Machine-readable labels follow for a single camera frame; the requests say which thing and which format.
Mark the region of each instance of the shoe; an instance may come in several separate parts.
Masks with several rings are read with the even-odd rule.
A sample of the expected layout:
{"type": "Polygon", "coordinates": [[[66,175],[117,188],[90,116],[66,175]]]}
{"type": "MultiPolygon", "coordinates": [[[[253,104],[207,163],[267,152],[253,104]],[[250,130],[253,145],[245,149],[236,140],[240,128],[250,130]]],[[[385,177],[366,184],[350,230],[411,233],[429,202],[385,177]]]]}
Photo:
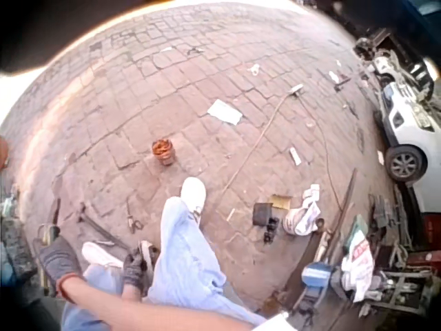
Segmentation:
{"type": "Polygon", "coordinates": [[[118,260],[113,255],[107,253],[102,247],[90,241],[83,244],[81,254],[90,264],[99,264],[103,267],[123,268],[123,262],[121,260],[118,260]]]}
{"type": "Polygon", "coordinates": [[[181,199],[185,202],[188,210],[193,213],[198,226],[201,224],[201,214],[204,208],[207,191],[204,183],[196,177],[188,177],[184,180],[181,189],[181,199]]]}

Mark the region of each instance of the ground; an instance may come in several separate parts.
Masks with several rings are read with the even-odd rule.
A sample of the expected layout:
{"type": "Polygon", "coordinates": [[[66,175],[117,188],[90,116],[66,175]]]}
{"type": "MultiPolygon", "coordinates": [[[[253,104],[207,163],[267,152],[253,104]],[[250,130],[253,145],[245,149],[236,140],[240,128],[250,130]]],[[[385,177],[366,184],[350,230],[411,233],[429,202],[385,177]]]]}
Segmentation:
{"type": "Polygon", "coordinates": [[[84,241],[99,239],[76,223],[81,201],[130,245],[148,239],[160,246],[163,204],[179,194],[185,177],[195,176],[207,186],[202,231],[239,296],[252,309],[260,307],[283,287],[307,238],[279,228],[274,242],[263,245],[264,230],[252,226],[255,202],[283,194],[296,207],[303,191],[318,183],[318,205],[331,226],[338,202],[330,178],[341,203],[352,170],[359,170],[347,224],[358,213],[367,219],[369,193],[391,193],[378,163],[382,144],[373,97],[357,78],[352,45],[318,13],[237,3],[153,12],[85,41],[28,88],[1,126],[10,146],[7,184],[20,187],[19,216],[28,237],[47,221],[59,192],[61,233],[78,252],[84,241]],[[260,70],[253,76],[255,63],[260,70]],[[336,92],[325,78],[330,70],[353,79],[336,92]],[[284,102],[220,197],[280,98],[299,83],[306,109],[293,97],[284,102]],[[243,113],[237,126],[207,114],[216,99],[243,113]],[[163,137],[172,140],[177,156],[167,168],[151,153],[152,142],[163,137]],[[289,155],[292,146],[299,166],[289,155]],[[135,234],[127,228],[126,201],[145,224],[135,234]]]}

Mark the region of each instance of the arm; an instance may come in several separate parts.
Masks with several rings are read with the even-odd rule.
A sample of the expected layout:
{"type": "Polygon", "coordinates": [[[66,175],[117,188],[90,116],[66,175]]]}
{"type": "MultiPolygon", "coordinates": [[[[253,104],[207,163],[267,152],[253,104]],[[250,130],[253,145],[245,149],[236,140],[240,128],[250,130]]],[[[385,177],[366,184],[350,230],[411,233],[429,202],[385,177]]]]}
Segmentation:
{"type": "Polygon", "coordinates": [[[63,292],[111,328],[142,331],[248,331],[250,324],[214,312],[124,300],[89,286],[79,277],[63,282],[63,292]]]}

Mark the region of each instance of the work glove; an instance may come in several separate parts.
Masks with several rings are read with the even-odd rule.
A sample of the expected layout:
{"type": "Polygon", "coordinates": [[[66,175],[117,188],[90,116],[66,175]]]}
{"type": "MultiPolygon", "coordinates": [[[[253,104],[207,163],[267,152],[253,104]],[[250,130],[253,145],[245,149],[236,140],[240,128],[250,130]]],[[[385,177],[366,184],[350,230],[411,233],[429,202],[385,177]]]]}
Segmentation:
{"type": "Polygon", "coordinates": [[[147,265],[143,260],[142,254],[139,249],[135,249],[132,253],[128,254],[123,264],[123,283],[133,285],[138,288],[141,293],[143,292],[143,275],[147,270],[147,265]]]}
{"type": "Polygon", "coordinates": [[[41,239],[35,239],[35,254],[51,284],[62,296],[61,284],[70,277],[81,277],[81,266],[75,251],[66,239],[59,236],[49,246],[44,246],[41,239]]]}

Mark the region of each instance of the foot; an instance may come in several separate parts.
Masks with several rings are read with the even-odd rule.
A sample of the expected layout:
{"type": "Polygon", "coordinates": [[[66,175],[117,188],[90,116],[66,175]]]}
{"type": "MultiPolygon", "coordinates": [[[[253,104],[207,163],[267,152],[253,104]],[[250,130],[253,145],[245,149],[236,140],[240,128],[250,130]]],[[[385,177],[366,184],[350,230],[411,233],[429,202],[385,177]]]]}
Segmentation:
{"type": "Polygon", "coordinates": [[[207,192],[204,183],[196,177],[188,177],[184,180],[181,189],[181,199],[185,202],[188,210],[193,213],[197,224],[201,224],[201,213],[205,204],[207,192]]]}

